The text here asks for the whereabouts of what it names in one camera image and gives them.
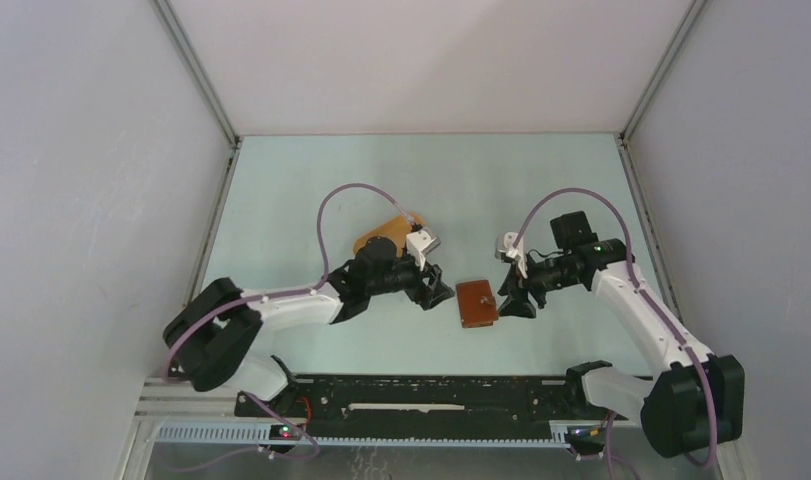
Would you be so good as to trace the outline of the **brown leather card holder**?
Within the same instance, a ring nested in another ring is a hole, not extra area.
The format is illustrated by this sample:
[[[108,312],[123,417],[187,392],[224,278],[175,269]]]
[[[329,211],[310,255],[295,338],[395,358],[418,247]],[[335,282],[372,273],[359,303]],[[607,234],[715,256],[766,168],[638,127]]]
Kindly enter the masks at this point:
[[[487,279],[458,283],[455,290],[464,329],[489,327],[497,321],[497,304]]]

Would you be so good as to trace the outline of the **orange plastic card tray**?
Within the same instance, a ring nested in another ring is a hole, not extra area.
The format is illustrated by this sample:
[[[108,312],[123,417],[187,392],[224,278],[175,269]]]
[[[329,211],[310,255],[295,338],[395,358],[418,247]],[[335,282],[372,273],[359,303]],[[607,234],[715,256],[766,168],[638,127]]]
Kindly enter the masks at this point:
[[[353,253],[359,260],[402,260],[413,262],[408,253],[406,237],[425,226],[423,219],[412,213],[412,220],[397,215],[360,236],[353,244]]]

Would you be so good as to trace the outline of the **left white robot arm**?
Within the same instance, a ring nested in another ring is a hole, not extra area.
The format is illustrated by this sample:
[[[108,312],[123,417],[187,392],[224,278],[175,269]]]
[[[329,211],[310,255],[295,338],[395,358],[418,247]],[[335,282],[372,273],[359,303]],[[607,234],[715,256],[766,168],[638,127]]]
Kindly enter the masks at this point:
[[[244,290],[228,277],[212,281],[164,329],[162,338],[197,392],[230,386],[258,398],[273,416],[297,403],[295,378],[265,349],[278,330],[336,325],[365,312],[375,296],[402,292],[427,311],[454,297],[439,266],[421,253],[373,237],[331,271],[317,289]]]

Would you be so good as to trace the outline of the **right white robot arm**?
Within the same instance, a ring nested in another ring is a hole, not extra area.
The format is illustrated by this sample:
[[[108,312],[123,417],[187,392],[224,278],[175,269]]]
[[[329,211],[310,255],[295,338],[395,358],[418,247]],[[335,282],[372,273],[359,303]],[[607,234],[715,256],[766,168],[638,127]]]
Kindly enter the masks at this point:
[[[509,271],[499,288],[501,317],[533,318],[547,295],[577,285],[619,320],[650,369],[648,380],[600,360],[571,367],[562,392],[566,411],[587,418],[599,408],[641,426],[650,446],[672,458],[737,440],[743,431],[745,371],[732,355],[718,356],[650,291],[619,239],[601,240],[586,214],[550,222],[557,255],[536,260],[523,237],[507,232],[496,255]]]

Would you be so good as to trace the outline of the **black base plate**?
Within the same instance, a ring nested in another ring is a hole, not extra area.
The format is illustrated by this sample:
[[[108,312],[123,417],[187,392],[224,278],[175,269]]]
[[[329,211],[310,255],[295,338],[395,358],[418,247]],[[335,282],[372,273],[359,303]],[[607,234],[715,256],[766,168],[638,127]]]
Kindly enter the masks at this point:
[[[269,406],[318,440],[546,441],[607,416],[562,376],[301,375]]]

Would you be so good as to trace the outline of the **aluminium frame rail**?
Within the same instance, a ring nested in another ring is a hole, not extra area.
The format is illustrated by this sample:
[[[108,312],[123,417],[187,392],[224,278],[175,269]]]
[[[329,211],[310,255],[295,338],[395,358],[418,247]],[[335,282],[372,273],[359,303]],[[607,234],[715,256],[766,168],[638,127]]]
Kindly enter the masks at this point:
[[[509,422],[592,424],[606,411],[579,388],[550,376],[302,375],[268,401],[290,419],[345,422],[356,413],[497,414]],[[265,412],[241,390],[198,392],[186,383],[146,382],[135,413],[142,417],[254,418]]]

